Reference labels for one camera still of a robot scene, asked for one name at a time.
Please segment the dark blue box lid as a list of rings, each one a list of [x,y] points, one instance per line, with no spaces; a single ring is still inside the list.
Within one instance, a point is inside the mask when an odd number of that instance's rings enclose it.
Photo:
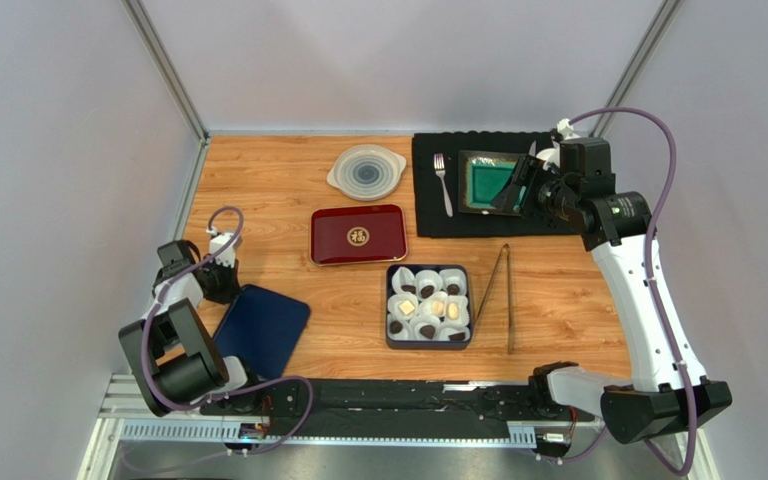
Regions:
[[[241,287],[213,340],[266,380],[284,375],[311,316],[308,304],[256,285]]]

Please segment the stainless steel serving tongs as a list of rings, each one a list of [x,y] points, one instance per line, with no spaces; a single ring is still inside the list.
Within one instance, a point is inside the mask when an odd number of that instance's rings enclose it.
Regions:
[[[514,287],[513,270],[511,260],[511,246],[503,244],[497,254],[493,269],[486,285],[485,292],[480,301],[474,317],[474,327],[477,328],[490,309],[490,301],[494,295],[502,295],[506,307],[506,353],[511,355],[515,351],[516,343],[516,319],[514,313]]]

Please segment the oval white chocolate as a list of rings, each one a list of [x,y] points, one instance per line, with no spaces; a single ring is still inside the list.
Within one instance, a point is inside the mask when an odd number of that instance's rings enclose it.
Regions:
[[[459,307],[454,303],[450,303],[447,306],[446,315],[449,319],[452,319],[452,320],[459,318],[460,317]]]

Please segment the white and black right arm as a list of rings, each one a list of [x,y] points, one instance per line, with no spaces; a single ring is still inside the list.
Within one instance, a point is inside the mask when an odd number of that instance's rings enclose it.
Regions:
[[[542,214],[581,236],[630,355],[628,379],[574,362],[535,368],[529,383],[539,408],[585,411],[630,444],[691,433],[732,405],[728,384],[709,379],[685,336],[663,284],[655,216],[641,194],[617,192],[607,141],[572,138],[521,155],[492,205],[505,214]]]

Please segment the white cube chocolate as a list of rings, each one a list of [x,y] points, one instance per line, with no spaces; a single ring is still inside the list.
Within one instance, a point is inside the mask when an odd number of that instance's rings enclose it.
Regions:
[[[404,301],[399,305],[404,315],[409,315],[415,310],[415,306],[410,301]]]

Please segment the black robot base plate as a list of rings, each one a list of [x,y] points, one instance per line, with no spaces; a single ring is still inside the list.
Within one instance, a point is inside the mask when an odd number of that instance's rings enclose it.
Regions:
[[[496,440],[516,423],[568,434],[593,418],[540,405],[525,382],[418,380],[288,381],[199,412],[264,424],[269,436],[293,440]]]

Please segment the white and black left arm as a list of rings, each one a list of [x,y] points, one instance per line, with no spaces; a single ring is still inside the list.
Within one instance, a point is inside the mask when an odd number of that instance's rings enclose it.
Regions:
[[[199,250],[188,240],[159,246],[151,326],[142,318],[118,332],[146,407],[157,417],[173,412],[176,404],[197,409],[204,397],[256,383],[245,360],[219,352],[197,313],[204,300],[228,305],[240,293],[237,247],[221,249],[229,239],[228,233],[213,237],[202,266]]]

